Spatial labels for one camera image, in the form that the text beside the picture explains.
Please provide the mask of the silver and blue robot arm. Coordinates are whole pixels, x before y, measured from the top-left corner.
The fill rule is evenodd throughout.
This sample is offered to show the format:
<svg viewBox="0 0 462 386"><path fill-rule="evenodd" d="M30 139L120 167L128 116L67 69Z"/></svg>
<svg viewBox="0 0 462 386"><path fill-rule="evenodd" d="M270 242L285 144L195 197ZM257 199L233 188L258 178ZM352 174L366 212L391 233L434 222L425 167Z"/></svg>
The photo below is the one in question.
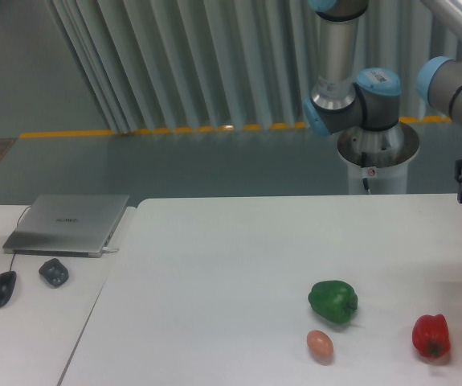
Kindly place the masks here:
<svg viewBox="0 0 462 386"><path fill-rule="evenodd" d="M340 133L338 151L360 168L364 191L366 172L390 168L411 159L418 148L413 129L399 123L401 85L398 76L383 68L367 68L352 76L358 19L366 1L311 1L321 18L318 82L304 103L309 127L320 135ZM462 1L424 2L462 41ZM420 97L433 109L462 127L462 61L445 56L426 62L417 75ZM462 158L455 163L458 202L462 205Z"/></svg>

